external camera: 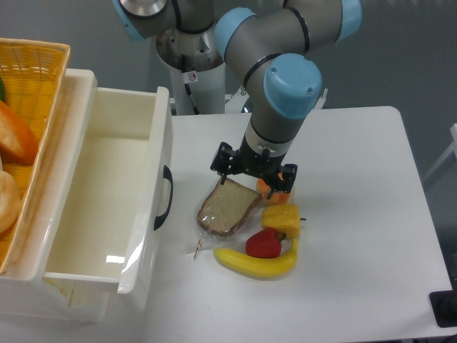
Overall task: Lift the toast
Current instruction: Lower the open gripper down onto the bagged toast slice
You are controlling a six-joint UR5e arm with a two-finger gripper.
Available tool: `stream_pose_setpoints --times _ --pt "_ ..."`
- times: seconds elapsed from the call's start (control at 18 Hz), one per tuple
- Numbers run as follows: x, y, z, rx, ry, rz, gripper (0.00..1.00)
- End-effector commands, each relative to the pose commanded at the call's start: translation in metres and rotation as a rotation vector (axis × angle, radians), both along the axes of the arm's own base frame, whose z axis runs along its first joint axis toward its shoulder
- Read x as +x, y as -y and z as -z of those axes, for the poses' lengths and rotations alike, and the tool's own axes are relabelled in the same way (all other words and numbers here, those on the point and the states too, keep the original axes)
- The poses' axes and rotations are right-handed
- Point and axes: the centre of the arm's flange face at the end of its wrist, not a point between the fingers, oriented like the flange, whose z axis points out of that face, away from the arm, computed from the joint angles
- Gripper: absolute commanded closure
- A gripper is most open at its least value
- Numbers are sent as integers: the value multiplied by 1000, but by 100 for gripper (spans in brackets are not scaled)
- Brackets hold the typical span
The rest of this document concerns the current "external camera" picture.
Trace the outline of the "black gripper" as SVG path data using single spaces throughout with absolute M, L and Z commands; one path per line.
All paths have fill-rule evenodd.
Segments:
M 224 185 L 228 175 L 247 174 L 259 179 L 266 178 L 269 191 L 266 196 L 270 199 L 275 193 L 292 192 L 298 166 L 296 164 L 282 165 L 284 155 L 274 156 L 267 147 L 254 151 L 245 139 L 241 146 L 233 150 L 226 142 L 221 142 L 211 162 L 210 169 L 220 176 L 220 185 Z

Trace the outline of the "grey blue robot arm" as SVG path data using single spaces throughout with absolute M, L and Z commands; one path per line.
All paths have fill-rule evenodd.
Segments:
M 212 1 L 113 5 L 131 39 L 155 38 L 177 114 L 222 112 L 225 70 L 232 70 L 253 102 L 252 115 L 240 147 L 221 144 L 211 169 L 222 179 L 248 174 L 264 180 L 271 193 L 289 193 L 297 166 L 283 158 L 322 87 L 321 72 L 306 55 L 356 32 L 361 3 L 285 1 L 263 18 L 241 7 L 216 17 Z

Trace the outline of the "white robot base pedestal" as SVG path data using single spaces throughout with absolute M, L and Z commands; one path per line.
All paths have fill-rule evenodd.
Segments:
M 226 65 L 213 26 L 197 34 L 169 29 L 156 37 L 156 50 L 169 70 L 176 114 L 224 113 Z

